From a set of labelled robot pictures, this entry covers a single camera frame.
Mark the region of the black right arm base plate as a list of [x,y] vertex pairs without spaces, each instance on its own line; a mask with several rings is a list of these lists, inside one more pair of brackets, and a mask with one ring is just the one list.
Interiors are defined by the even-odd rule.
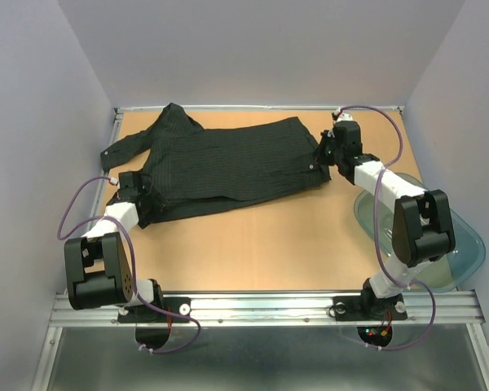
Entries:
[[382,299],[363,295],[346,295],[334,297],[329,310],[338,322],[382,321],[388,319],[389,314],[392,320],[407,320],[407,311],[399,312],[397,310],[399,302],[403,302],[402,295]]

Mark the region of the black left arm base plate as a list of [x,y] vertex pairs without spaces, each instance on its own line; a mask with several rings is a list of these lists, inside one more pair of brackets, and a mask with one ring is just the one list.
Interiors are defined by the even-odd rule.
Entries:
[[192,308],[190,297],[171,296],[158,298],[151,305],[160,308],[155,311],[142,302],[126,306],[118,311],[117,321],[121,324],[157,323],[173,325],[175,323],[189,323]]

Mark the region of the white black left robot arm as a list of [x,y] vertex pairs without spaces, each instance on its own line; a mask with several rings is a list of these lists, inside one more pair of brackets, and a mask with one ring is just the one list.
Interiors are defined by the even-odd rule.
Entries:
[[100,176],[87,180],[106,181],[117,188],[104,214],[62,232],[70,209],[60,221],[57,238],[64,241],[64,264],[68,300],[75,310],[106,305],[137,306],[146,320],[158,320],[165,312],[159,283],[135,277],[135,250],[129,232],[145,227],[155,212],[164,208],[152,190],[150,176],[127,171],[117,178]]

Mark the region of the black pinstriped long sleeve shirt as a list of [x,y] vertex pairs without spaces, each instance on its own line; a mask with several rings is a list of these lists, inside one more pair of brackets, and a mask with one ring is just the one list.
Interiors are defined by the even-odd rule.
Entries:
[[148,152],[141,169],[158,207],[141,228],[223,213],[321,187],[327,167],[298,117],[235,129],[206,129],[170,103],[147,129],[101,152],[109,171]]

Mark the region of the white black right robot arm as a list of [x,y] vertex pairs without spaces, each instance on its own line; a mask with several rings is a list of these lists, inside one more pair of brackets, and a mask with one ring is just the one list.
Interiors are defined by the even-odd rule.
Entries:
[[456,246],[447,195],[427,191],[392,171],[374,155],[363,152],[359,124],[337,118],[324,131],[315,152],[318,163],[335,165],[339,174],[373,197],[373,212],[384,205],[393,214],[391,253],[380,272],[367,279],[359,295],[343,296],[331,307],[338,321],[378,320],[385,314],[405,319],[402,293],[416,276]]

